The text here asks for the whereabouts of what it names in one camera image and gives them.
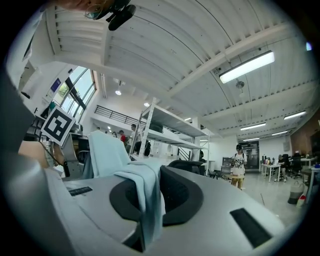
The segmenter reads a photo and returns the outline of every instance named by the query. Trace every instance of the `person in red shirt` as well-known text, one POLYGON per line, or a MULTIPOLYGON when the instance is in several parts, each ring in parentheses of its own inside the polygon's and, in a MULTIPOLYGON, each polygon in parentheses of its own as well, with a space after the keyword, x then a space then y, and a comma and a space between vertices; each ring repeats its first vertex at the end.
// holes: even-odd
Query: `person in red shirt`
POLYGON ((124 131, 123 130, 120 130, 119 131, 119 134, 120 134, 120 141, 122 141, 123 143, 125 143, 126 141, 126 136, 124 134, 124 131))

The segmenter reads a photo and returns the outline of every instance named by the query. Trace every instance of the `window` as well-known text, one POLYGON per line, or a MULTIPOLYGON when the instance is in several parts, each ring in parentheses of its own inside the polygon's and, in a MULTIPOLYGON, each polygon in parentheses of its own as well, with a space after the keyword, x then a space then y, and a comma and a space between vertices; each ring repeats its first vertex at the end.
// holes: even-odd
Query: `window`
POLYGON ((96 91, 91 74, 90 69, 78 66, 60 86, 52 100, 77 122, 96 91))

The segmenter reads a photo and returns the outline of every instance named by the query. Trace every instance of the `doorway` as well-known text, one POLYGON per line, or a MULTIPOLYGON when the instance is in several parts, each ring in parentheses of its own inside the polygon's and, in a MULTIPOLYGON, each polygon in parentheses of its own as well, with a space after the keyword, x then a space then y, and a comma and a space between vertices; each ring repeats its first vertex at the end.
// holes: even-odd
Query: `doorway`
POLYGON ((259 171, 259 141, 242 142, 243 153, 246 154, 246 171, 259 171))

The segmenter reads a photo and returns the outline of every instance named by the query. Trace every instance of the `black and white marker board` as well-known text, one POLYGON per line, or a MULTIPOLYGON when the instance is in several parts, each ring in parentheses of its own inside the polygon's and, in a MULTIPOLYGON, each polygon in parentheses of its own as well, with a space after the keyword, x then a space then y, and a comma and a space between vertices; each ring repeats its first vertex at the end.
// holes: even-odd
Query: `black and white marker board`
POLYGON ((50 140, 62 146, 76 119, 56 106, 44 122, 41 132, 50 140))

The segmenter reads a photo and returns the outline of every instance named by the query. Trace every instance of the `yellow pants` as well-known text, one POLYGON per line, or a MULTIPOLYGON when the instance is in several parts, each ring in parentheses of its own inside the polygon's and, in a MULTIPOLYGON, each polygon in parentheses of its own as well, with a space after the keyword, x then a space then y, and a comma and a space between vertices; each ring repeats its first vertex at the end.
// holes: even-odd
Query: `yellow pants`
POLYGON ((233 178, 231 180, 231 185, 236 186, 237 182, 238 182, 238 189, 241 189, 242 183, 244 182, 244 179, 243 178, 233 178))

